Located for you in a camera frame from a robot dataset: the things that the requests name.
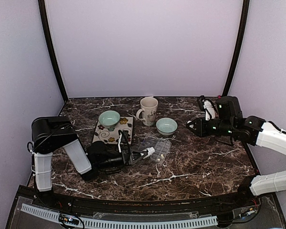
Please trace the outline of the small white pill bottle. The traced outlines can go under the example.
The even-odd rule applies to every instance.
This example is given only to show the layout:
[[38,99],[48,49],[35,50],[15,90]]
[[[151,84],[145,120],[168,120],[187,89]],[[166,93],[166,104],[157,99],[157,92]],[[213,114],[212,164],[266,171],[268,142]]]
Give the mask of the small white pill bottle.
[[155,152],[154,147],[148,147],[143,150],[143,159],[150,157]]

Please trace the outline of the clear plastic pill organizer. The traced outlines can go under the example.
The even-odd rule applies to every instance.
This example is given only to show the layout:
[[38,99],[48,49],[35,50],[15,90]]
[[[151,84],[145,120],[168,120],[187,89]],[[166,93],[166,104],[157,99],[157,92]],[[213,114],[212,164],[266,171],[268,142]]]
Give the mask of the clear plastic pill organizer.
[[162,164],[165,161],[167,154],[171,148],[171,142],[167,139],[157,138],[152,135],[147,135],[144,140],[141,142],[139,146],[139,150],[144,150],[148,147],[154,147],[155,152],[148,158],[152,161]]

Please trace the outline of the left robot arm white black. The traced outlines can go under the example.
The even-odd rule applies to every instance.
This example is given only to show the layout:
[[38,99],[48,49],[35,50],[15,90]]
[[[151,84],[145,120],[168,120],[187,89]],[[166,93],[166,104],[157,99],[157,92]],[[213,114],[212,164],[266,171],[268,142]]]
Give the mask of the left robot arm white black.
[[32,141],[27,144],[27,149],[33,156],[34,186],[40,192],[40,202],[47,208],[58,204],[57,196],[50,192],[54,151],[62,148],[85,181],[96,178],[99,173],[118,173],[154,153],[153,148],[131,148],[127,133],[121,130],[115,148],[96,141],[85,150],[70,120],[62,116],[36,118],[31,124],[31,135]]

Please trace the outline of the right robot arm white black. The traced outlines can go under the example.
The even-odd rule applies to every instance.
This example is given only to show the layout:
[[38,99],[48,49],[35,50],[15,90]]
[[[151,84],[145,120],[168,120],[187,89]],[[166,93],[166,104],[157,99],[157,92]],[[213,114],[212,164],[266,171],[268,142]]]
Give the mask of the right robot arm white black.
[[[231,141],[272,149],[286,156],[286,130],[257,116],[243,117],[237,97],[223,96],[211,102],[200,96],[197,102],[205,116],[186,124],[197,137],[227,136]],[[253,196],[279,191],[286,191],[286,170],[246,177],[234,195],[234,203],[244,207]]]

